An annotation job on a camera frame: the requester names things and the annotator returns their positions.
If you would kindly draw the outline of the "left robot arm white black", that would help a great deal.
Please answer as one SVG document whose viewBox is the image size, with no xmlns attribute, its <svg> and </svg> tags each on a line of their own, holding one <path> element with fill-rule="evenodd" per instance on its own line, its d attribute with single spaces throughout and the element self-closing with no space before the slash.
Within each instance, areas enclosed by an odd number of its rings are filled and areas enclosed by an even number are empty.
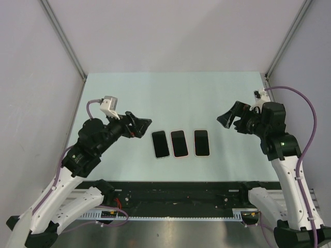
<svg viewBox="0 0 331 248">
<path fill-rule="evenodd" d="M 151 119 L 137 118 L 129 111 L 108 117 L 108 121 L 105 125 L 102 120 L 91 118 L 83 124 L 77 142 L 64 150 L 54 179 L 43 193 L 23 214 L 7 220 L 12 231 L 7 247 L 51 247 L 82 214 L 114 202 L 114 188 L 105 180 L 98 180 L 83 196 L 63 204 L 120 137 L 142 138 L 152 123 Z"/>
</svg>

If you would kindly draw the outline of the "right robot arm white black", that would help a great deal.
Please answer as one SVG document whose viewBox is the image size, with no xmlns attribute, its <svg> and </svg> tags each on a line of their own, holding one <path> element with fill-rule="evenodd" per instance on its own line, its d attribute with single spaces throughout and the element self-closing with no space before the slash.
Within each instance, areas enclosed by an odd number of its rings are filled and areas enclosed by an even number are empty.
<svg viewBox="0 0 331 248">
<path fill-rule="evenodd" d="M 295 136 L 285 131 L 285 117 L 281 103 L 251 107 L 237 101 L 217 121 L 227 129 L 234 125 L 238 133 L 260 139 L 262 152 L 278 177 L 285 207 L 262 187 L 240 192 L 239 203 L 258 208 L 270 223 L 278 247 L 322 247 L 330 243 L 330 227 L 324 225 L 314 206 L 300 160 L 302 153 Z"/>
</svg>

